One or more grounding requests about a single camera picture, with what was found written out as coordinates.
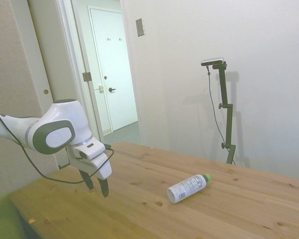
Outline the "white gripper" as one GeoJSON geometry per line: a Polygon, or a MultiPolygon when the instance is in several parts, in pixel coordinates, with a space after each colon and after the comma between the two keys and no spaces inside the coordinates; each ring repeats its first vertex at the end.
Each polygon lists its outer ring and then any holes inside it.
{"type": "Polygon", "coordinates": [[[102,194],[106,198],[109,195],[107,178],[111,175],[112,169],[104,151],[104,146],[99,147],[97,145],[76,147],[68,145],[66,147],[70,164],[79,169],[80,175],[88,189],[92,190],[94,188],[90,175],[95,172],[102,194]]]}

